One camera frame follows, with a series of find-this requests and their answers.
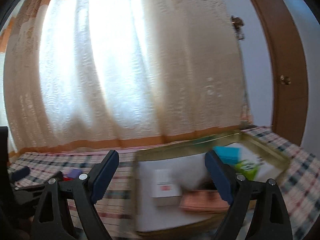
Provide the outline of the purple cube block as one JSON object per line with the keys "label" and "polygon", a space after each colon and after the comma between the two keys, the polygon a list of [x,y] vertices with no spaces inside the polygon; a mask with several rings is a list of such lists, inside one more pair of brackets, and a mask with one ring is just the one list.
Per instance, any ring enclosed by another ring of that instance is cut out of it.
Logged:
{"label": "purple cube block", "polygon": [[67,178],[69,179],[76,179],[82,174],[80,169],[72,169],[68,172]]}

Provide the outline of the green toy brick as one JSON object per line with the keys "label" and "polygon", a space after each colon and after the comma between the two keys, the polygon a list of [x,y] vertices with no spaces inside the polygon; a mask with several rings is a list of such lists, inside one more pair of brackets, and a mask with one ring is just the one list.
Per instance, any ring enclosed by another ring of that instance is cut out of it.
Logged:
{"label": "green toy brick", "polygon": [[234,165],[234,169],[248,180],[255,180],[259,171],[259,165],[249,160],[242,160]]}

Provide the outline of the copper framed picture box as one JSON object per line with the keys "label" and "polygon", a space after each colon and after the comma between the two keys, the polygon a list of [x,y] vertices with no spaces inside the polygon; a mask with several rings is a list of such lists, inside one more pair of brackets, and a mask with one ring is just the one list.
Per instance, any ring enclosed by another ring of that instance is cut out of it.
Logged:
{"label": "copper framed picture box", "polygon": [[224,213],[229,209],[229,204],[217,191],[197,190],[183,194],[180,208],[193,213]]}

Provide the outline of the cyan toy brick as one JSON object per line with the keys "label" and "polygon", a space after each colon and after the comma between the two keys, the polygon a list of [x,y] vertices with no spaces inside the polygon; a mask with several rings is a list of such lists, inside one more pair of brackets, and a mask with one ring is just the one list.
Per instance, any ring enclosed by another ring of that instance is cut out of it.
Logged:
{"label": "cyan toy brick", "polygon": [[240,148],[226,147],[226,146],[214,146],[213,151],[221,159],[224,164],[234,166],[240,162],[241,150]]}

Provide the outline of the white box with red seal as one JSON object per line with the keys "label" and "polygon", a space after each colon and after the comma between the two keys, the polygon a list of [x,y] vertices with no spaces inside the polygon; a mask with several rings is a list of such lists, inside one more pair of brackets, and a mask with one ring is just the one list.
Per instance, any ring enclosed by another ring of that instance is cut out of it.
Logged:
{"label": "white box with red seal", "polygon": [[153,170],[150,196],[156,206],[177,205],[181,195],[181,188],[174,181],[169,169]]}

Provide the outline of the red toy brick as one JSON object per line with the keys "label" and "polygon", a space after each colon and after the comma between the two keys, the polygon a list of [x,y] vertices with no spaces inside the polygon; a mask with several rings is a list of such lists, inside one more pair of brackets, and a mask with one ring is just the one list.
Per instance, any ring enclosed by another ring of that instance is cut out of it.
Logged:
{"label": "red toy brick", "polygon": [[63,177],[63,181],[71,181],[73,178]]}

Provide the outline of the black grey fabric pouch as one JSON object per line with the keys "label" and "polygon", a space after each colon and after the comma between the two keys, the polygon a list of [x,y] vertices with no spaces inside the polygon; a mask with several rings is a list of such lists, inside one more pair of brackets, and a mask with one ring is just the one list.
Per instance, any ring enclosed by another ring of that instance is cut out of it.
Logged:
{"label": "black grey fabric pouch", "polygon": [[217,188],[212,180],[207,180],[200,185],[200,190],[216,191]]}

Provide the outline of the gold metal tin tray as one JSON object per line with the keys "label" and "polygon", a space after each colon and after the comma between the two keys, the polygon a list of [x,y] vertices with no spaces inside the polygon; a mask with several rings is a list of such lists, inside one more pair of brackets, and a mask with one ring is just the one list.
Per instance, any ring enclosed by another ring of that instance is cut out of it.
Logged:
{"label": "gold metal tin tray", "polygon": [[197,190],[212,190],[205,153],[215,146],[240,150],[241,161],[257,165],[254,179],[281,182],[289,158],[279,150],[240,130],[191,141],[139,150],[133,164],[132,212],[135,232],[143,239],[172,239],[212,229],[224,213],[183,211],[182,197]]}

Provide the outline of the white paper tray liner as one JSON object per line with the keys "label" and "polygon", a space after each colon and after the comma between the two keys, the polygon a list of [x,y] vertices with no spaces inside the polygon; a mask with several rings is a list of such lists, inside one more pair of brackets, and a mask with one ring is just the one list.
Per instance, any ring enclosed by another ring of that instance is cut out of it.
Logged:
{"label": "white paper tray liner", "polygon": [[181,187],[182,195],[177,205],[159,207],[155,205],[150,196],[153,170],[171,170],[177,158],[203,153],[205,156],[214,146],[240,148],[240,161],[249,160],[259,165],[259,171],[254,180],[258,182],[265,182],[269,178],[279,180],[290,163],[283,154],[270,147],[256,141],[238,139],[237,137],[209,141],[194,140],[138,151],[134,168],[136,231],[153,233],[181,228],[217,216],[217,213],[205,214],[183,211],[180,208],[180,201],[183,194],[189,191]]}

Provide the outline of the cream lace curtain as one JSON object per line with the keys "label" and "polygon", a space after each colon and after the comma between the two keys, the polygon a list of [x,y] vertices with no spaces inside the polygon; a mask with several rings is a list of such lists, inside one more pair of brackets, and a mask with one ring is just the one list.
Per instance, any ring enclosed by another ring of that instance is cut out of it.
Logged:
{"label": "cream lace curtain", "polygon": [[1,30],[12,155],[159,145],[250,122],[224,0],[19,0]]}

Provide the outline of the brass door knob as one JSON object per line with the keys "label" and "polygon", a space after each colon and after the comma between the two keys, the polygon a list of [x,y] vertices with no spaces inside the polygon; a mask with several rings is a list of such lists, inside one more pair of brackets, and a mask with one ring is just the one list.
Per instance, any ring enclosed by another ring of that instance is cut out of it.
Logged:
{"label": "brass door knob", "polygon": [[280,84],[281,85],[290,85],[291,84],[291,78],[289,76],[284,76],[281,75],[280,76]]}

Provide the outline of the brown wooden door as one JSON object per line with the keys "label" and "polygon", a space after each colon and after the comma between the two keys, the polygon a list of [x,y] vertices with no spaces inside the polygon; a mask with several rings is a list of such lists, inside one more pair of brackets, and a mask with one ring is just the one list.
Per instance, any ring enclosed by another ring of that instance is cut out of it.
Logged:
{"label": "brown wooden door", "polygon": [[[303,45],[283,0],[251,0],[261,22],[273,73],[272,130],[300,145],[308,111],[308,77]],[[280,76],[290,85],[281,85]]]}

